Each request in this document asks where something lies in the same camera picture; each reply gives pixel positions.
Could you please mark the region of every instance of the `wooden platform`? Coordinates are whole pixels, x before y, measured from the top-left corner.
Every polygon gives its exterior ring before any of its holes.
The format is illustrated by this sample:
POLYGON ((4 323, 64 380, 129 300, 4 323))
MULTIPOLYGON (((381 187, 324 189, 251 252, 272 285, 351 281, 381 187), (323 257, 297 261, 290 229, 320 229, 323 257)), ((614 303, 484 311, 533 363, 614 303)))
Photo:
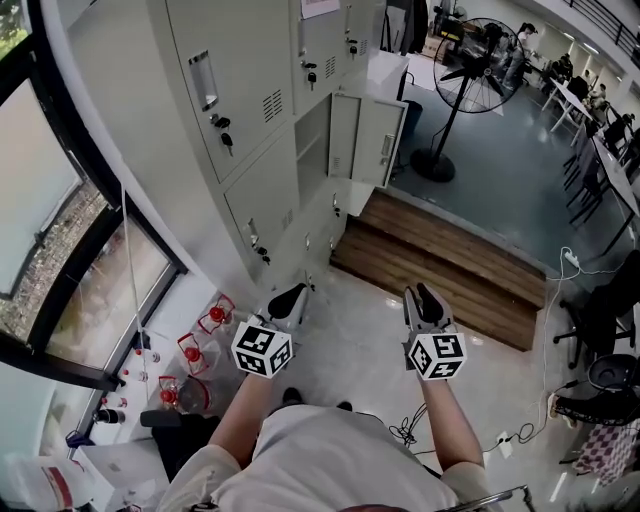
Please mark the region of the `wooden platform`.
POLYGON ((402 201, 375 192, 362 215, 349 219, 331 263, 396 295, 424 282, 451 304, 457 322, 531 349, 544 275, 402 201))

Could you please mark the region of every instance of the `railing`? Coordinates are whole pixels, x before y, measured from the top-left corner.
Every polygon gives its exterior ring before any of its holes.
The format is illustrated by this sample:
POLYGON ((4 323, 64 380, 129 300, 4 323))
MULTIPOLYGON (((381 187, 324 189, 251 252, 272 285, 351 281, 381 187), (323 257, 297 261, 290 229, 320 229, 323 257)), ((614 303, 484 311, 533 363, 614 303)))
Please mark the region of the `railing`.
POLYGON ((569 7, 589 19, 602 30, 631 60, 640 67, 636 36, 615 14, 597 0, 564 0, 569 7))

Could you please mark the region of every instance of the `open locker door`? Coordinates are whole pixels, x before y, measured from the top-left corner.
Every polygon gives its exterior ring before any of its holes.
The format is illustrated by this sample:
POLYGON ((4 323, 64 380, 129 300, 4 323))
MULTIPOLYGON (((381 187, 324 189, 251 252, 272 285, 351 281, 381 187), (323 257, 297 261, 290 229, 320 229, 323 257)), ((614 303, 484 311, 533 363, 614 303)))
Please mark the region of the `open locker door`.
POLYGON ((329 176, 386 187, 406 111, 400 101, 334 93, 329 176))

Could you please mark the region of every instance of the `locker door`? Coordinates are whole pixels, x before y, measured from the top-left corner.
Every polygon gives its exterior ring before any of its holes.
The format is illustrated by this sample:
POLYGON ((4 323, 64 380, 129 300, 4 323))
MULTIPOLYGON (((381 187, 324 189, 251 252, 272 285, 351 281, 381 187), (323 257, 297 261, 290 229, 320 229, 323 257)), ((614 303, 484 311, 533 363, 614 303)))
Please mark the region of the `locker door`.
POLYGON ((344 74, 344 6, 308 19, 302 19, 300 0, 290 6, 294 107, 303 116, 338 88, 344 74), (313 90, 310 72, 316 75, 313 90))
POLYGON ((288 0, 168 0, 193 109, 222 182, 292 114, 288 0), (227 118, 228 128, 215 126, 227 118), (222 142, 227 133, 232 151, 222 142))
POLYGON ((249 167, 225 198, 246 247, 264 247, 273 255, 300 206, 293 130, 249 167))
POLYGON ((407 104, 334 93, 329 175, 386 187, 407 104))
POLYGON ((373 49, 375 4, 371 0, 350 0, 345 13, 345 74, 366 68, 373 49))

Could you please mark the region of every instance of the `window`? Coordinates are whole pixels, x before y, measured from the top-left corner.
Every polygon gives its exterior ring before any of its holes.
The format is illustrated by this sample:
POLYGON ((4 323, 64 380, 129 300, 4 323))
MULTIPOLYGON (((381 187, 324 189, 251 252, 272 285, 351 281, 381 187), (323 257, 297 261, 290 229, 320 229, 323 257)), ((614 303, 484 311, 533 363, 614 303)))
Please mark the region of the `window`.
POLYGON ((0 60, 31 32, 22 0, 0 1, 0 60))
POLYGON ((131 274, 144 324, 186 269, 128 198, 127 246, 120 184, 66 91, 36 0, 0 0, 0 180, 0 361, 58 381, 45 430, 68 432, 116 388, 137 342, 131 274))

